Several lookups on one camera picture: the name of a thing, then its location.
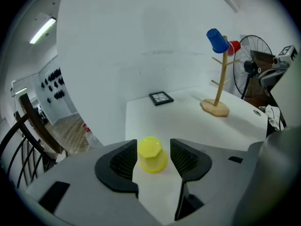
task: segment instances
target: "tabletop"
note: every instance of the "tabletop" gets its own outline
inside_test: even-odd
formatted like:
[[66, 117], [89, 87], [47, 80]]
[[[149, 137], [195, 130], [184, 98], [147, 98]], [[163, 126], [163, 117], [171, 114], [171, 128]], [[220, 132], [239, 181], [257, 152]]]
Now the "tabletop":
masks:
[[174, 102], [164, 105], [155, 106], [149, 97], [127, 103], [126, 140], [154, 136], [161, 140], [169, 157], [160, 173], [145, 172], [139, 161], [133, 172], [140, 203], [164, 225], [174, 221], [182, 182], [170, 160], [171, 138], [242, 151], [266, 138], [267, 115], [226, 91], [220, 101], [230, 109], [228, 117], [214, 117], [203, 111], [199, 103], [214, 99], [216, 92], [213, 86], [197, 87], [168, 92]]

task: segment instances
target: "yellow cup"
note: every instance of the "yellow cup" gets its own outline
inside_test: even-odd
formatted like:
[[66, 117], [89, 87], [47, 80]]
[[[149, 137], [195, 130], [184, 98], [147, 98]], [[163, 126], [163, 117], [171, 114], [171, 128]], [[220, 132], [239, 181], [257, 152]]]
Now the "yellow cup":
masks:
[[138, 144], [140, 165], [146, 172], [162, 171], [168, 163], [168, 155], [162, 149], [161, 141], [155, 137], [145, 137]]

